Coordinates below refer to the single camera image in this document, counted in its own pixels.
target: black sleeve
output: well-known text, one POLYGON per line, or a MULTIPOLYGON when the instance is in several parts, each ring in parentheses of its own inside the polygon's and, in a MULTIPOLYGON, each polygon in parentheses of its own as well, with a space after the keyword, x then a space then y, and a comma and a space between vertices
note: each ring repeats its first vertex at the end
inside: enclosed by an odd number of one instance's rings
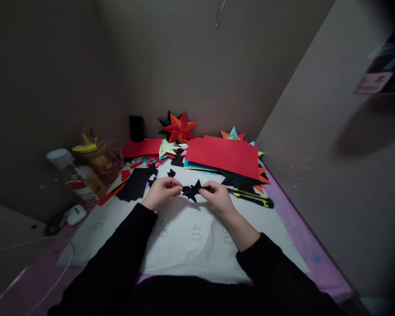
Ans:
POLYGON ((136 204, 48 315, 114 315, 132 293, 157 218, 136 204))
POLYGON ((236 258, 253 280, 263 305, 287 315, 343 314, 265 234, 236 258))

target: purple desk surface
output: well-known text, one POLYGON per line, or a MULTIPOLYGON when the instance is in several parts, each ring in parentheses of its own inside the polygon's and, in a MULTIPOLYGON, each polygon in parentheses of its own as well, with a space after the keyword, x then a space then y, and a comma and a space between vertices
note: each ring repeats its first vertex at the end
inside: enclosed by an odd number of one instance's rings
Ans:
MULTIPOLYGON (((266 172, 271 184, 264 185, 266 194, 275 203, 275 209, 283 221, 290 238, 310 269, 307 276, 316 283, 322 292, 335 299, 347 298, 352 290, 329 259, 319 242, 310 232, 300 215, 269 171, 266 172)), ((95 205, 84 205, 90 212, 95 205)), ((0 315, 24 315, 35 306, 54 285, 63 272, 64 266, 56 262, 82 223, 65 226, 45 251, 18 276, 0 298, 0 315)), ((50 296, 31 314, 46 315, 47 310, 60 302, 65 288, 81 273, 83 267, 71 266, 50 296)), ((150 276, 139 276, 138 282, 150 276)))

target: bottle cap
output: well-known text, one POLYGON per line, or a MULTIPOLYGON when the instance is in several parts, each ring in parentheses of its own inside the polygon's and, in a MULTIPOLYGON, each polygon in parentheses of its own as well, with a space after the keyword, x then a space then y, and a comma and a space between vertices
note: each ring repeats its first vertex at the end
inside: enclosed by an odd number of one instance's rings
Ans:
POLYGON ((50 151, 46 155, 46 157, 53 165, 55 165, 60 170, 63 170, 66 166, 73 163, 73 161, 75 160, 73 155, 64 148, 50 151))

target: person's left hand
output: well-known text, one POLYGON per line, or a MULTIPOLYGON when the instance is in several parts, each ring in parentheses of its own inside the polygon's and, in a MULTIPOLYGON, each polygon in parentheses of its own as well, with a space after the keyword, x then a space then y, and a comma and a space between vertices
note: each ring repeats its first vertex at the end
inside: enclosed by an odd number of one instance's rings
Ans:
POLYGON ((156 179, 141 204, 155 212, 169 197, 180 195, 182 190, 181 183, 172 177, 156 179))

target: black sweater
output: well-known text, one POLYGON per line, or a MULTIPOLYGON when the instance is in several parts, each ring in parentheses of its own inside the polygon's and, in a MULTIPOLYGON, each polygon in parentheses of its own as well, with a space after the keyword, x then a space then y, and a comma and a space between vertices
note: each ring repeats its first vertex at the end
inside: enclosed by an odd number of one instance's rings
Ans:
POLYGON ((330 296, 263 233, 236 255, 255 286, 195 276, 154 276, 135 285, 157 218, 136 204, 48 315, 341 315, 330 296))

